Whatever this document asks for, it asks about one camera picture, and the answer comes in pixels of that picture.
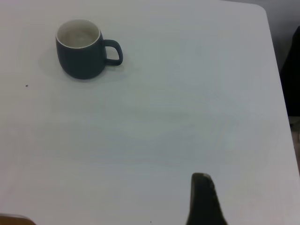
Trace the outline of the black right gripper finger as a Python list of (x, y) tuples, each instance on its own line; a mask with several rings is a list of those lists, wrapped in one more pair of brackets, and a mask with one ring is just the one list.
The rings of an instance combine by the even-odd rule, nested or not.
[(191, 177), (190, 209), (187, 225), (226, 225), (211, 177), (193, 173)]

